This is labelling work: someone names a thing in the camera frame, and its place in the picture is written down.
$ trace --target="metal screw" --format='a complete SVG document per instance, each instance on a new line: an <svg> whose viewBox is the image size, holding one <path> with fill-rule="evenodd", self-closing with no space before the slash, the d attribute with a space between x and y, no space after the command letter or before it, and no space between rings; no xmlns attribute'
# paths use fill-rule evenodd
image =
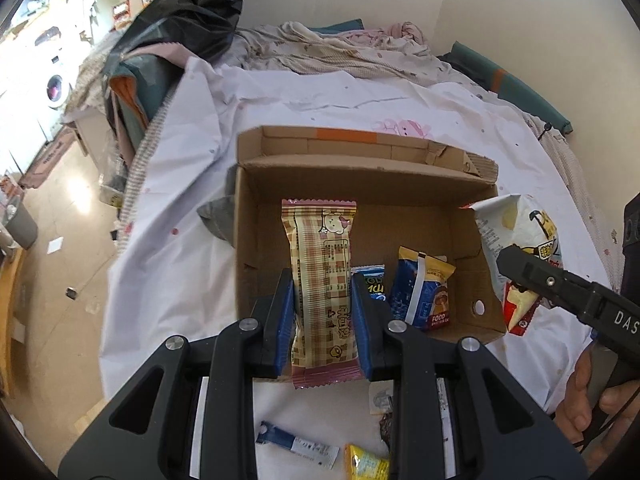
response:
<svg viewBox="0 0 640 480"><path fill-rule="evenodd" d="M467 352L477 352L480 349L480 342L475 337L465 337L462 340L462 348Z"/></svg>
<svg viewBox="0 0 640 480"><path fill-rule="evenodd" d="M184 338L179 335L172 335L164 342L164 346L169 350L179 350L184 346Z"/></svg>
<svg viewBox="0 0 640 480"><path fill-rule="evenodd" d="M386 327L389 329L389 332L401 334L406 330L406 323L401 319L392 319Z"/></svg>
<svg viewBox="0 0 640 480"><path fill-rule="evenodd" d="M253 317L245 317L240 320L238 323L240 330L244 330L245 332L251 332L251 330L255 330L258 328L258 320Z"/></svg>

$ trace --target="blue snack package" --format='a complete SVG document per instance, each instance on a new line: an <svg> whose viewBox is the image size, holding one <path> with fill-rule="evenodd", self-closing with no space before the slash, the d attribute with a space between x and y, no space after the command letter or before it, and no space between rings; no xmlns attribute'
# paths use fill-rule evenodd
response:
<svg viewBox="0 0 640 480"><path fill-rule="evenodd" d="M454 270L456 267L447 262L400 247L398 270L391 288L393 316L425 331L447 325L447 279Z"/></svg>
<svg viewBox="0 0 640 480"><path fill-rule="evenodd" d="M351 267L351 275L353 276L356 272L360 272L364 275L364 281L367 282L369 295L374 300L386 301L384 265L365 265L360 267Z"/></svg>

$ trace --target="gray bin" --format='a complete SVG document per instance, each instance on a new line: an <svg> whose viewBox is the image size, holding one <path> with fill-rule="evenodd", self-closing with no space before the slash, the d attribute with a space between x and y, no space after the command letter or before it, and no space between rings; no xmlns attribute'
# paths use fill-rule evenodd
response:
<svg viewBox="0 0 640 480"><path fill-rule="evenodd" d="M22 200L15 200L12 204L16 206L15 214L8 218L5 213L2 224L20 247L28 249L38 237L38 225L25 208Z"/></svg>

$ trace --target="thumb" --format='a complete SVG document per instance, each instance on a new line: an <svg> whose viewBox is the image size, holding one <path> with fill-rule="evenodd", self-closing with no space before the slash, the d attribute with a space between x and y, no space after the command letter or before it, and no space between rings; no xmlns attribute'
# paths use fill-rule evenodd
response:
<svg viewBox="0 0 640 480"><path fill-rule="evenodd" d="M608 388L600 397L600 408L607 415L615 415L640 387L640 381L629 381L621 386ZM640 412L640 397L636 397L629 407L622 413L626 418L635 418Z"/></svg>

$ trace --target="white snack bag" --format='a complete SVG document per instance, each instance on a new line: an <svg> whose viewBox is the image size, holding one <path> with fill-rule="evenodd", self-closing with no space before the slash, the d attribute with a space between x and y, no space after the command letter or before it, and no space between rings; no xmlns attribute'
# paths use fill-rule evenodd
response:
<svg viewBox="0 0 640 480"><path fill-rule="evenodd" d="M489 264L494 293L502 303L504 322L510 333L524 335L540 297L532 290L519 291L498 272L496 259L503 248L515 244L553 266L562 267L558 229L530 195L496 196L466 207L476 212L482 251Z"/></svg>

